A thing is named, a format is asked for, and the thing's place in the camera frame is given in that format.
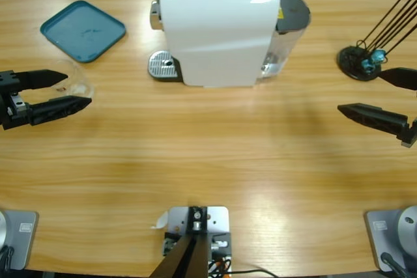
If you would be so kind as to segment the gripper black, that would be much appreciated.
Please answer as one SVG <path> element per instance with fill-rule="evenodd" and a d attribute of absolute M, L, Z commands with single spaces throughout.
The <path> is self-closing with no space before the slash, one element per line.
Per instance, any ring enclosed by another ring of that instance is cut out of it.
<path fill-rule="evenodd" d="M 28 89 L 51 87 L 64 79 L 66 74 L 53 70 L 1 72 L 1 126 L 4 130 L 23 125 L 38 125 L 73 115 L 85 109 L 91 98 L 63 96 L 47 102 L 30 105 L 24 102 L 19 92 Z"/>
<path fill-rule="evenodd" d="M 379 77 L 396 87 L 416 90 L 416 75 L 415 69 L 399 67 L 384 70 Z M 417 119 L 409 127 L 406 115 L 361 103 L 339 105 L 338 110 L 354 122 L 395 135 L 404 147 L 410 148 L 416 142 Z"/>

